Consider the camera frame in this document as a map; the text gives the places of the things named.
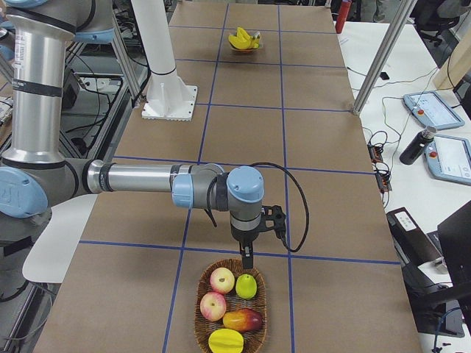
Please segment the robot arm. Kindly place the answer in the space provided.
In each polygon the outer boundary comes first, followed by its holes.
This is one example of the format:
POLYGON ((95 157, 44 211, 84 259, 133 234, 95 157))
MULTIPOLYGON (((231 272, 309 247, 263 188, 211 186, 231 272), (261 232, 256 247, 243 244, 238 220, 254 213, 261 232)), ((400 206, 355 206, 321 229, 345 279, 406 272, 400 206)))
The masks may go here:
POLYGON ((1 154, 1 213, 29 218, 85 194, 169 192, 178 207, 228 212, 243 267, 251 268, 253 241, 268 218, 263 177, 255 168, 113 163, 119 121, 83 158, 60 153, 66 45, 114 43, 120 33, 112 2, 9 1, 7 17, 15 30, 14 105, 11 144, 1 154))

